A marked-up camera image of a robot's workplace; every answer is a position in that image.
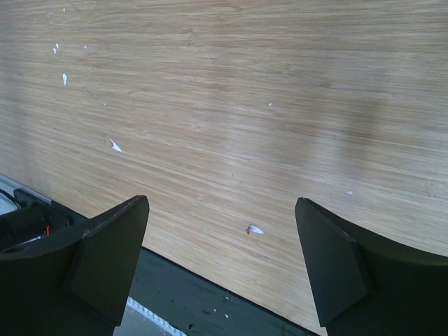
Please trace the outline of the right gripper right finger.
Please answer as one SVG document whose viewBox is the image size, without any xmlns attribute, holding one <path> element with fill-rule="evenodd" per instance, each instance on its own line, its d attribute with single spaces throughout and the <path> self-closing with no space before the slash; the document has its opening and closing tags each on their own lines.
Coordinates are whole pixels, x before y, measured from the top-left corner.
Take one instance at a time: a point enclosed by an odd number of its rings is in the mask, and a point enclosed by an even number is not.
<svg viewBox="0 0 448 336">
<path fill-rule="evenodd" d="M 295 205 L 318 322 L 328 335 L 446 335 L 447 257 Z"/>
</svg>

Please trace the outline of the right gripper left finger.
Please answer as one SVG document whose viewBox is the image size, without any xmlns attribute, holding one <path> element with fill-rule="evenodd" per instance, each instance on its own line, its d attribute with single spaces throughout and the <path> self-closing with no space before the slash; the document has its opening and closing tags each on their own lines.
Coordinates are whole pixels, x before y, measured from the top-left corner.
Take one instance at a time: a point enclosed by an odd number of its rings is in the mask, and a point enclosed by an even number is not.
<svg viewBox="0 0 448 336">
<path fill-rule="evenodd" d="M 1 334 L 112 335 L 147 222 L 148 199 L 137 195 L 1 252 Z"/>
</svg>

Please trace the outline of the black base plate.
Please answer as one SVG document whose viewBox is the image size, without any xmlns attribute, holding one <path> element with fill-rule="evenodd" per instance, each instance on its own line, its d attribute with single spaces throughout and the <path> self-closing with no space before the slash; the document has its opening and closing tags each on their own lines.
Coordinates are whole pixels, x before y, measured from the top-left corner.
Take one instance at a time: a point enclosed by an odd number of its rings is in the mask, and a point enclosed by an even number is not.
<svg viewBox="0 0 448 336">
<path fill-rule="evenodd" d="M 23 189 L 13 192 L 18 209 L 41 206 L 73 219 L 86 218 Z M 128 297 L 186 335 L 307 335 L 308 330 L 231 293 L 141 246 Z"/>
</svg>

